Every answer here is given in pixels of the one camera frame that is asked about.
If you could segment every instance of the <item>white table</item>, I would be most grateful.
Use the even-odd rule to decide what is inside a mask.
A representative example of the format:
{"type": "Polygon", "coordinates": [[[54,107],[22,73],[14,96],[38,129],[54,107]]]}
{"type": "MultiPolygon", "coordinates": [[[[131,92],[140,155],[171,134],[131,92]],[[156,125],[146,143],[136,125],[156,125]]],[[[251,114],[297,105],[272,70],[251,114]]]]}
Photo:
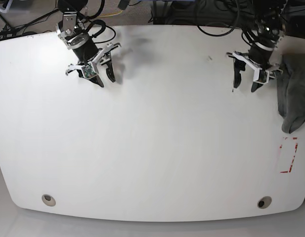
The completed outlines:
{"type": "MultiPolygon", "coordinates": [[[[281,131],[274,81],[251,93],[247,70],[232,90],[225,53],[247,49],[239,32],[217,39],[189,26],[117,31],[117,82],[103,73],[105,88],[64,75],[76,57],[54,33],[0,42],[0,166],[16,205],[172,222],[302,204],[305,124],[292,135],[281,131]],[[295,155],[294,137],[292,172],[281,173],[295,155]],[[56,206],[46,206],[44,194],[56,206]],[[265,196],[272,204],[259,209],[265,196]]],[[[283,50],[305,52],[305,40],[284,38],[275,58],[283,50]]]]}

